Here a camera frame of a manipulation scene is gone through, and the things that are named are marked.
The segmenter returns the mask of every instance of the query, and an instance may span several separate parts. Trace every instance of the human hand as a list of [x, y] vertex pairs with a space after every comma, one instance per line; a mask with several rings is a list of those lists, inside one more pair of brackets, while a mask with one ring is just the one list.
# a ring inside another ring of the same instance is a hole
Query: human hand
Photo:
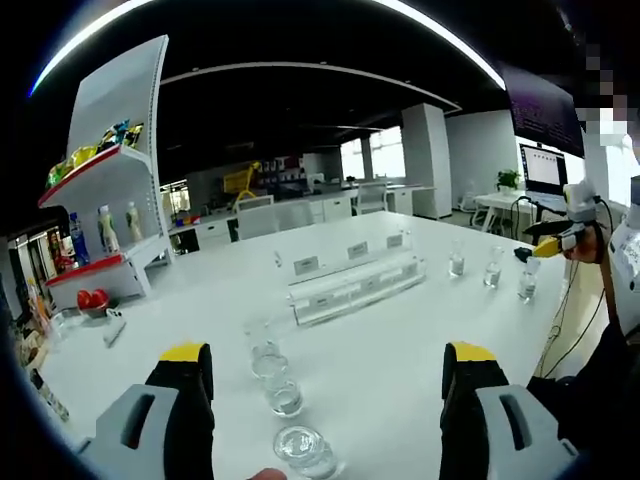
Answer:
[[249, 480], [287, 480], [287, 476], [275, 468], [265, 468]]
[[[606, 254], [606, 246], [609, 243], [609, 239], [604, 236], [604, 232], [603, 237], [604, 245], [601, 248], [604, 248]], [[562, 253], [567, 260], [577, 260], [582, 263], [596, 263], [598, 259], [598, 236], [596, 235], [595, 227], [587, 227], [580, 243]]]

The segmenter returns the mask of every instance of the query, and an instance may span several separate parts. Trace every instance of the potted plant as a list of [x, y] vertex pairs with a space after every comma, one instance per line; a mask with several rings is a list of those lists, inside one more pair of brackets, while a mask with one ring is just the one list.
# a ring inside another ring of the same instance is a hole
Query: potted plant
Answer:
[[501, 170], [498, 172], [498, 191], [501, 193], [513, 193], [518, 188], [520, 174], [515, 170]]

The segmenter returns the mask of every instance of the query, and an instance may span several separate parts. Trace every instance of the window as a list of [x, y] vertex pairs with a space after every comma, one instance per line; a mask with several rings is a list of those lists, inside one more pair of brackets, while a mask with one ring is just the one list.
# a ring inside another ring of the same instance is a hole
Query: window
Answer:
[[188, 212], [191, 208], [186, 180], [180, 180], [168, 185], [161, 185], [160, 193], [163, 197], [168, 195], [167, 202], [171, 205], [171, 211], [174, 214], [181, 211]]
[[371, 163], [374, 177], [403, 178], [404, 151], [400, 127], [371, 135]]
[[631, 137], [625, 135], [617, 146], [607, 146], [609, 199], [631, 206], [631, 178], [640, 175], [640, 165], [633, 152]]
[[354, 177], [364, 178], [364, 160], [362, 159], [362, 141], [358, 138], [342, 144], [340, 147], [342, 156], [342, 179]]

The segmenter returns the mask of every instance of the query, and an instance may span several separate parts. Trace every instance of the red apple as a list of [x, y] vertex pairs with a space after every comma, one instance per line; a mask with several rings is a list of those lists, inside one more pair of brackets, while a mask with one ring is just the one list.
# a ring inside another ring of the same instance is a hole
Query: red apple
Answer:
[[93, 304], [93, 308], [107, 308], [107, 305], [109, 305], [109, 295], [101, 288], [98, 288], [93, 292], [93, 295], [91, 295], [91, 303]]
[[80, 310], [93, 308], [93, 298], [86, 290], [78, 290], [77, 302]]

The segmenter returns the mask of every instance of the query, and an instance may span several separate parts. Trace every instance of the monitor screen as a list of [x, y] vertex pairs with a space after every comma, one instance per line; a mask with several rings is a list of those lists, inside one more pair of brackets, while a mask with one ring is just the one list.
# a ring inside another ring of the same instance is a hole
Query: monitor screen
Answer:
[[564, 155], [522, 144], [520, 151], [527, 191], [562, 195], [567, 184]]
[[503, 78], [516, 136], [584, 158], [573, 97], [553, 83], [509, 65]]

